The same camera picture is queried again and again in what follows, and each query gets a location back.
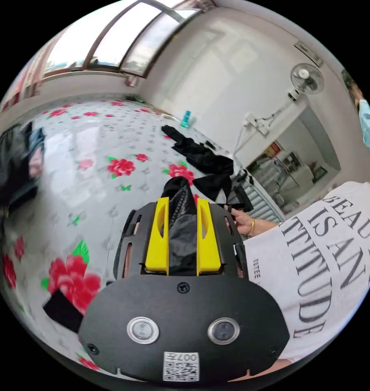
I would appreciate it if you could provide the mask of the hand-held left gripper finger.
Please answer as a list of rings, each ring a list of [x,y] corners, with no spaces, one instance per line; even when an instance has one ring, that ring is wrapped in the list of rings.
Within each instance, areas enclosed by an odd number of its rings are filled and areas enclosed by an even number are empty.
[[[216,241],[209,202],[197,201],[196,274],[217,273],[220,270],[220,255]]]

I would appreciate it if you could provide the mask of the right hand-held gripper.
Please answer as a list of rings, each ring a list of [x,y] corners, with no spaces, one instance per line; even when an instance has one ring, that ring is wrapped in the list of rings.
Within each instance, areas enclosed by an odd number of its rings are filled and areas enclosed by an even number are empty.
[[[247,170],[240,169],[232,181],[232,190],[234,191],[239,203],[242,204],[242,211],[246,213],[253,210],[253,205],[245,192],[245,187],[248,185],[247,178]]]

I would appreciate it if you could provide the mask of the person's right hand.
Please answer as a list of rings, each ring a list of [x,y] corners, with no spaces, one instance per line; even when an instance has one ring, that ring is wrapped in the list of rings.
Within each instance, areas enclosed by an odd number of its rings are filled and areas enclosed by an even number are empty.
[[[249,216],[243,211],[225,205],[224,209],[228,211],[234,221],[234,224],[241,235],[246,237],[256,236],[255,232],[255,218]]]

